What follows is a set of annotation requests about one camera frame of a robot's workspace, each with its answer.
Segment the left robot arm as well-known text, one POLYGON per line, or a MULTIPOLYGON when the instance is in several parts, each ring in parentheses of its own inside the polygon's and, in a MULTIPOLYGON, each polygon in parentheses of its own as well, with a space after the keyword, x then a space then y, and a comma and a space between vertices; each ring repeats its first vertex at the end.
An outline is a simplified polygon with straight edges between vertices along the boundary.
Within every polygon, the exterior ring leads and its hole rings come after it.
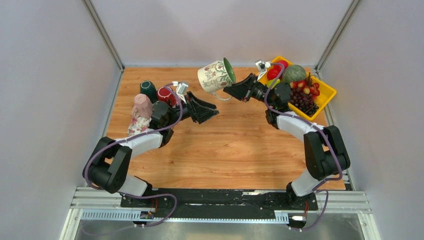
POLYGON ((132 196, 140 207, 147 207, 153 201, 153 193, 148 190, 149 183, 128 173, 131 159, 164 147, 174 134, 174 126, 180 121, 191 118, 193 122, 202 124, 218 114, 216 105, 195 97, 190 91, 176 107, 157 101, 152 106, 149 127, 142 133, 122 139, 102 137, 82 176, 94 189, 132 196))

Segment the cream floral mug green inside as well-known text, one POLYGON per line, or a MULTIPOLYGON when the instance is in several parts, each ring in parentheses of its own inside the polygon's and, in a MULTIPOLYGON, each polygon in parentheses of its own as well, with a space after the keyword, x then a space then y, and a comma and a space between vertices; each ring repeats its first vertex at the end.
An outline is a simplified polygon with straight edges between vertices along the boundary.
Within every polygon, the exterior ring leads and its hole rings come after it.
POLYGON ((216 60, 197 71, 197 79, 202 89, 221 101, 229 101, 232 97, 221 98, 217 91, 236 83, 233 67, 226 57, 216 60))

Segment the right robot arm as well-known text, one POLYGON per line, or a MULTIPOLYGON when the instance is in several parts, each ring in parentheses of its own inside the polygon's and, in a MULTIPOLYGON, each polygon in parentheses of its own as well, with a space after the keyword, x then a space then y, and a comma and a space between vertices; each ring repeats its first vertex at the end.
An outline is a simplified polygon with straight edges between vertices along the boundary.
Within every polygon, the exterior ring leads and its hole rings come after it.
POLYGON ((292 90, 289 84, 282 82, 268 88, 251 73, 243 81, 226 86, 223 91, 242 102, 253 98, 265 103, 267 122, 303 142, 306 169, 286 187, 285 201, 290 208, 301 207, 306 195, 328 181, 340 180, 343 172, 351 166, 338 127, 318 125, 290 111, 292 90))

